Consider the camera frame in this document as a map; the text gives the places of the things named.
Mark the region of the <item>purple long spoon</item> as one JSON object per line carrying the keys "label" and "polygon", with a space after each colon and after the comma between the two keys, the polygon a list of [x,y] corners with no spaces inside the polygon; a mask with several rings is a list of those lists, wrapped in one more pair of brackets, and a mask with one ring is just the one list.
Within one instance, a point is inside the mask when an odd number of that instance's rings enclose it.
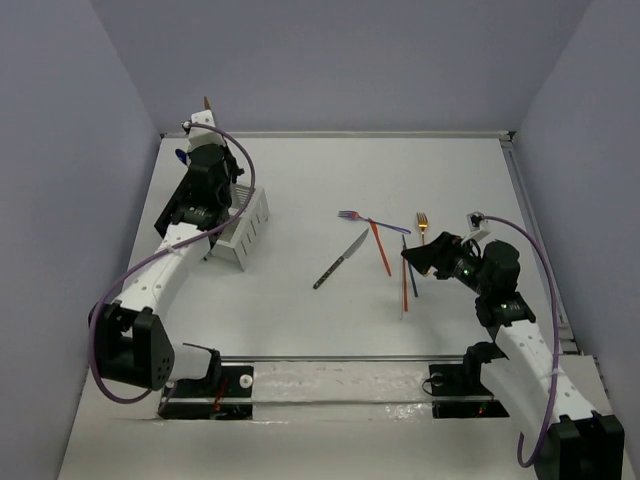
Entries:
{"label": "purple long spoon", "polygon": [[182,150],[182,149],[175,149],[174,150],[175,156],[177,157],[177,159],[184,164],[185,166],[189,166],[189,158],[188,158],[188,154],[186,151]]}

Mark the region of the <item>orange-handled knife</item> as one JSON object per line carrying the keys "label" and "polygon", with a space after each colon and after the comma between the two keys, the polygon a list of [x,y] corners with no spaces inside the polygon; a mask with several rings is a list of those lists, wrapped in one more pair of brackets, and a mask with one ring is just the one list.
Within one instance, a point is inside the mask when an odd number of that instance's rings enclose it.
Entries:
{"label": "orange-handled knife", "polygon": [[387,275],[389,277],[392,277],[392,270],[391,270],[387,254],[385,252],[384,246],[383,246],[381,238],[380,238],[378,226],[371,219],[369,219],[369,225],[370,225],[370,228],[371,228],[371,230],[372,230],[372,232],[374,234],[374,238],[375,238],[375,241],[376,241],[376,244],[377,244],[380,256],[381,256],[381,259],[382,259],[382,263],[383,263],[384,268],[386,270],[386,273],[387,273]]}

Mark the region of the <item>black-handled steel knife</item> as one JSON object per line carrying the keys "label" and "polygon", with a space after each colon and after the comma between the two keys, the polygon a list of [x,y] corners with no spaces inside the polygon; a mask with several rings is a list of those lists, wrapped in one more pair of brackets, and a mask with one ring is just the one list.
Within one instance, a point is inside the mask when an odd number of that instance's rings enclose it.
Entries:
{"label": "black-handled steel knife", "polygon": [[359,237],[340,255],[331,266],[320,276],[320,278],[313,284],[313,289],[319,289],[326,280],[344,263],[346,259],[349,259],[364,243],[368,237],[369,230],[365,229]]}

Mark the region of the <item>iridescent rainbow fork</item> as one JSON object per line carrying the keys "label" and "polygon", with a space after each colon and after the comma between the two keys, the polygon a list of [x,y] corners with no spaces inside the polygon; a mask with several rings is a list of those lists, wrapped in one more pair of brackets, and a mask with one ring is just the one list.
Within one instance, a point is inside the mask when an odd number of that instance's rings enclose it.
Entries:
{"label": "iridescent rainbow fork", "polygon": [[411,234],[411,231],[409,229],[373,220],[370,217],[363,216],[359,212],[354,211],[354,210],[340,210],[337,213],[337,217],[338,218],[347,219],[347,220],[352,220],[352,221],[366,221],[366,222],[369,222],[370,224],[373,224],[373,225],[376,225],[376,226],[381,226],[383,228],[387,228],[389,230],[393,230],[393,231],[399,232],[401,234],[405,234],[405,235],[410,235]]}

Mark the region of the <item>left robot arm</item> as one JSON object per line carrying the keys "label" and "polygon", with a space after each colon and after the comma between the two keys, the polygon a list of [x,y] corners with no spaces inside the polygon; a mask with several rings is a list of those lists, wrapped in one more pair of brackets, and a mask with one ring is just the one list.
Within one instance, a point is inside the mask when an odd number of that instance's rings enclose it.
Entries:
{"label": "left robot arm", "polygon": [[235,223],[232,186],[244,171],[224,144],[191,147],[181,156],[186,173],[154,225],[160,245],[117,281],[118,293],[91,310],[90,369],[101,389],[108,380],[147,392],[187,381],[201,395],[220,386],[219,352],[172,342],[163,318],[193,269]]}

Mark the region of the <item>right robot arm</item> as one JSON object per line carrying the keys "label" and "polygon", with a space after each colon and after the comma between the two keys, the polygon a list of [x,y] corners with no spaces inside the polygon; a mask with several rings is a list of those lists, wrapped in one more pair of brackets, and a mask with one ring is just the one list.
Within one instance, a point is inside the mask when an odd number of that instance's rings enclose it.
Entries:
{"label": "right robot arm", "polygon": [[539,479],[619,479],[625,433],[602,414],[561,368],[518,291],[519,253],[500,240],[478,248],[444,232],[406,249],[417,272],[453,278],[476,295],[475,311],[490,339],[469,347],[453,380],[467,392],[488,390],[520,430],[516,458]]}

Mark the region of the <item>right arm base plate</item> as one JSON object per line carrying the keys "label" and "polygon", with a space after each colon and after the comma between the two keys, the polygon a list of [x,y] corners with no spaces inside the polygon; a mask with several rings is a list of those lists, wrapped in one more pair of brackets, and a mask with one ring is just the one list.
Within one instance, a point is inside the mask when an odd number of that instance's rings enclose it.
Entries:
{"label": "right arm base plate", "polygon": [[479,383],[466,380],[462,364],[432,364],[421,388],[431,398],[435,419],[484,419],[509,416]]}

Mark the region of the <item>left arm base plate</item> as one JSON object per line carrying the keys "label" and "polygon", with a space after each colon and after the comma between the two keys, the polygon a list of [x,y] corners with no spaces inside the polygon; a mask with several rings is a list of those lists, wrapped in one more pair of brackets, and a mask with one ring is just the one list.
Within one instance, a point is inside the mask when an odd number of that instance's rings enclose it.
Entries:
{"label": "left arm base plate", "polygon": [[179,380],[162,390],[163,420],[252,420],[254,365],[222,363],[217,380]]}

